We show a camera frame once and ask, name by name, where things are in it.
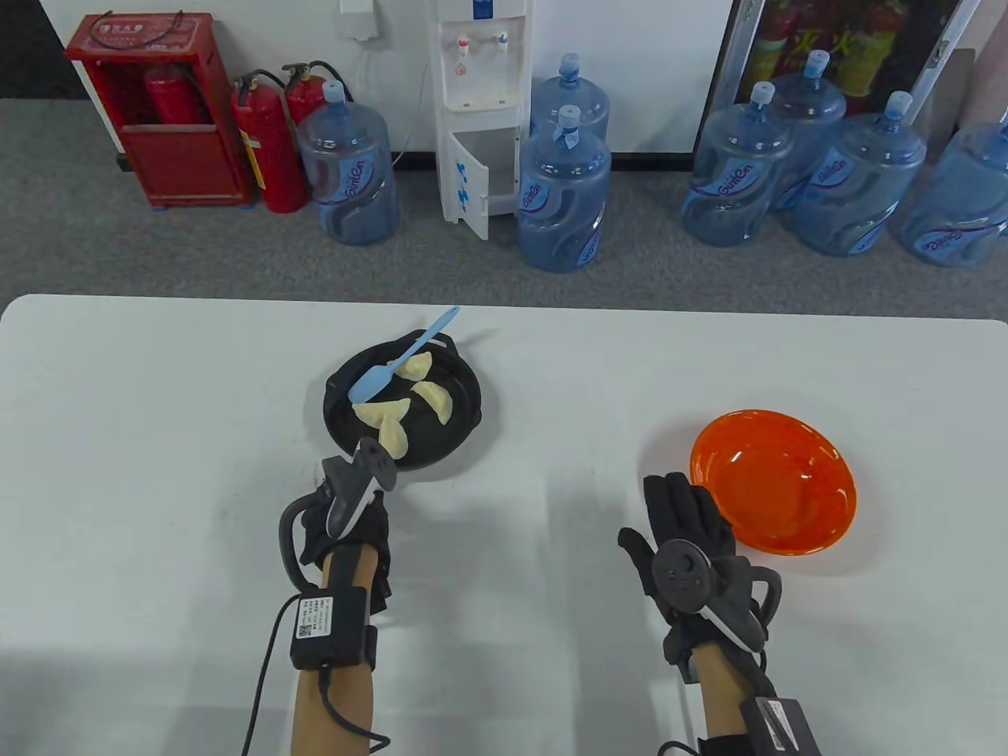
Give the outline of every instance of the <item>orange bowl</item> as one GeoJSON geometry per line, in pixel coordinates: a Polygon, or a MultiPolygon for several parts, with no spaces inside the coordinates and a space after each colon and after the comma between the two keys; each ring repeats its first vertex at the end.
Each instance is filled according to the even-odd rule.
{"type": "Polygon", "coordinates": [[[844,537],[857,510],[854,477],[822,433],[786,414],[744,409],[701,432],[689,458],[746,545],[797,556],[844,537]]]}

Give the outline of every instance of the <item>human hand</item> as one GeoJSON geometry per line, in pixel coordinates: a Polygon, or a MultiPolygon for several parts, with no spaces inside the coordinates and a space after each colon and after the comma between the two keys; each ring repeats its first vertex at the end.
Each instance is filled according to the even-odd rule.
{"type": "MultiPolygon", "coordinates": [[[[669,540],[681,539],[696,544],[713,562],[735,556],[732,526],[721,516],[711,493],[702,486],[690,486],[682,473],[670,473],[663,478],[646,477],[644,503],[658,547],[669,540]]],[[[652,570],[655,552],[641,533],[632,528],[622,528],[619,545],[630,555],[637,569],[644,594],[654,601],[668,623],[668,634],[663,643],[665,659],[678,666],[684,680],[692,681],[689,659],[694,649],[715,642],[722,646],[726,657],[750,680],[754,689],[772,689],[772,684],[751,654],[739,649],[707,619],[699,614],[679,612],[662,598],[652,570]]],[[[752,600],[750,604],[754,616],[760,619],[759,606],[752,600]]],[[[761,619],[760,622],[765,630],[765,623],[761,619]]]]}

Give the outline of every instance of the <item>gray carpet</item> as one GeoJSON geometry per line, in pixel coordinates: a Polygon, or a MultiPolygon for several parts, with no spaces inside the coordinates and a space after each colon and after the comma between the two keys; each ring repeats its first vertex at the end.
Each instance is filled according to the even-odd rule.
{"type": "Polygon", "coordinates": [[[682,230],[685,175],[613,177],[602,249],[572,275],[523,264],[514,220],[490,242],[446,223],[433,172],[404,172],[388,243],[341,247],[310,209],[151,212],[88,102],[0,101],[0,307],[27,292],[932,316],[1008,320],[1008,254],[932,268],[887,238],[832,260],[774,222],[740,250],[682,230]]]}

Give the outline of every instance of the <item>water bottle cap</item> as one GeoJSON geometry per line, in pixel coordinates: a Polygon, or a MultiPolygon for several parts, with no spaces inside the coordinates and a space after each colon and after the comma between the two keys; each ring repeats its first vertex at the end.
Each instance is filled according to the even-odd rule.
{"type": "Polygon", "coordinates": [[[898,121],[906,115],[911,105],[913,105],[913,95],[897,90],[889,95],[889,102],[885,104],[885,116],[898,121]]]}
{"type": "Polygon", "coordinates": [[[830,53],[825,49],[813,49],[805,60],[805,79],[818,79],[830,65],[830,53]]]}
{"type": "Polygon", "coordinates": [[[576,129],[581,125],[581,108],[563,105],[556,111],[556,125],[561,129],[576,129]]]}
{"type": "Polygon", "coordinates": [[[569,82],[576,82],[581,76],[581,55],[577,52],[565,52],[560,58],[560,77],[569,82]]]}
{"type": "Polygon", "coordinates": [[[322,96],[326,98],[326,102],[328,103],[347,102],[347,90],[344,89],[343,82],[336,80],[326,82],[322,86],[322,96]]]}
{"type": "Polygon", "coordinates": [[[750,96],[749,102],[754,105],[769,105],[770,101],[773,100],[774,92],[776,90],[769,82],[756,82],[753,85],[753,94],[750,96]]]}

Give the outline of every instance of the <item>red fire extinguisher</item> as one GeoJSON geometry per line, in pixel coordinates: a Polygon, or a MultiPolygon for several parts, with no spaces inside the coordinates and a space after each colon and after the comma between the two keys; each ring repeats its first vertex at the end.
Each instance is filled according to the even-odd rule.
{"type": "Polygon", "coordinates": [[[260,86],[258,76],[272,79],[283,89],[283,82],[275,76],[256,69],[235,81],[231,109],[263,203],[273,213],[294,213],[308,201],[307,179],[283,112],[283,99],[272,87],[260,86]]]}
{"type": "Polygon", "coordinates": [[[287,97],[287,110],[290,112],[290,118],[294,122],[294,126],[300,126],[301,121],[314,113],[326,102],[326,98],[322,94],[322,86],[326,83],[326,80],[311,73],[311,69],[317,66],[323,67],[333,75],[334,79],[342,82],[343,88],[347,92],[347,102],[354,102],[354,98],[350,94],[347,83],[343,81],[343,77],[337,74],[336,69],[325,60],[282,66],[281,69],[283,71],[290,72],[290,81],[287,82],[284,94],[287,97]]]}
{"type": "Polygon", "coordinates": [[[147,69],[143,81],[161,123],[210,123],[203,95],[192,76],[180,66],[147,69]]]}

